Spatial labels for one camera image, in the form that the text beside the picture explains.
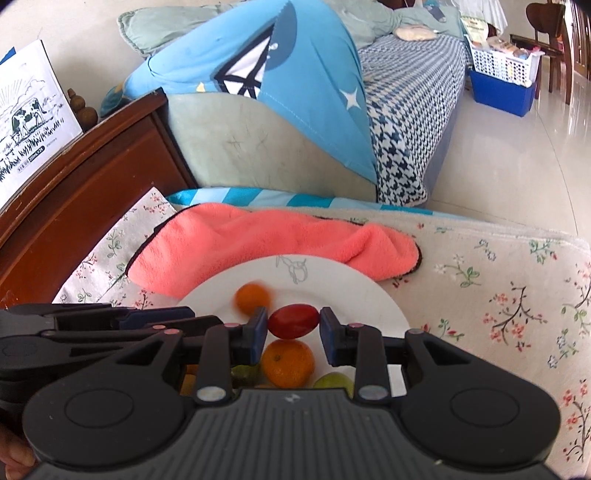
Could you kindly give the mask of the person's left hand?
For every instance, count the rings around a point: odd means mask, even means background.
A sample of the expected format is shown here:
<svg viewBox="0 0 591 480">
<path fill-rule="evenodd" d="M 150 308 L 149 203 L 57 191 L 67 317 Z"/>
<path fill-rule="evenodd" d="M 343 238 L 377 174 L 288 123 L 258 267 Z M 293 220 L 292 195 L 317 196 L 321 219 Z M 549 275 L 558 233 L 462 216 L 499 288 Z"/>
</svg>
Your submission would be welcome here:
<svg viewBox="0 0 591 480">
<path fill-rule="evenodd" d="M 36 464 L 29 445 L 4 426 L 0 432 L 0 457 L 8 480 L 23 479 Z"/>
</svg>

